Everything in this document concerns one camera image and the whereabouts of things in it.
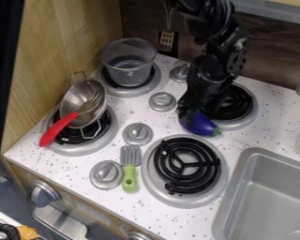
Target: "black coil burner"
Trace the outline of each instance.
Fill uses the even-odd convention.
[[[209,111],[205,115],[216,120],[233,120],[242,117],[252,110],[252,97],[243,88],[231,85],[219,106],[214,106],[217,111]]]
[[[155,76],[155,68],[154,67],[151,67],[151,72],[150,72],[150,75],[149,77],[146,79],[145,82],[139,84],[139,85],[136,85],[136,86],[122,86],[118,83],[116,83],[113,78],[110,76],[109,74],[109,71],[104,67],[102,69],[102,76],[104,78],[104,80],[113,88],[118,88],[118,87],[123,87],[123,88],[128,88],[128,89],[136,89],[136,88],[139,88],[139,87],[142,87],[142,86],[145,86],[147,84],[149,84],[153,79],[154,79],[154,76]]]
[[[56,111],[53,115],[53,122],[55,123],[60,119],[60,113],[59,111]],[[97,136],[93,139],[97,139],[107,131],[111,124],[111,116],[108,111],[106,111],[100,118],[100,124],[101,124],[101,131],[97,134]],[[98,122],[94,122],[90,124],[89,126],[85,127],[83,129],[84,135],[87,137],[92,137],[95,135],[96,131],[98,130]],[[85,143],[88,141],[93,141],[89,139],[85,139],[79,129],[73,129],[70,127],[65,127],[55,138],[55,142],[59,144],[69,143],[69,144],[78,144],[78,143]]]
[[[186,162],[182,156],[190,156]],[[162,141],[154,155],[159,176],[167,181],[170,194],[191,194],[204,191],[218,180],[221,166],[214,151],[202,142],[189,138]]]

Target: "gray spatula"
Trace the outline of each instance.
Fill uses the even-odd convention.
[[[137,189],[135,167],[140,166],[141,161],[142,153],[139,146],[127,145],[121,147],[120,163],[125,166],[122,188],[127,192],[133,192]]]

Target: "sink basin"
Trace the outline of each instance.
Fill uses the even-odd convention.
[[[300,240],[300,162],[245,150],[212,231],[216,240]]]

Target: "oven handle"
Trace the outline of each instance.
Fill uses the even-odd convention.
[[[36,207],[33,218],[67,240],[87,240],[88,229],[84,224],[50,205]]]

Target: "pot handle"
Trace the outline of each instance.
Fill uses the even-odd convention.
[[[49,127],[45,131],[45,133],[43,134],[43,136],[39,140],[38,145],[40,147],[43,147],[43,146],[46,146],[46,145],[50,144],[55,139],[57,134],[59,134],[60,131],[62,131],[63,128],[65,128],[76,117],[78,117],[77,112],[71,112],[71,113],[65,115],[64,117],[62,117],[60,120],[58,120],[56,123],[54,123],[51,127]]]
[[[97,119],[97,125],[98,125],[98,128],[97,128],[95,134],[94,134],[92,137],[87,137],[87,136],[85,136],[83,129],[80,128],[80,132],[81,132],[82,137],[83,137],[84,139],[87,139],[87,140],[91,140],[91,139],[96,138],[96,136],[98,135],[98,133],[102,130],[102,126],[101,126],[101,124],[100,124],[100,119],[99,119],[99,118]]]

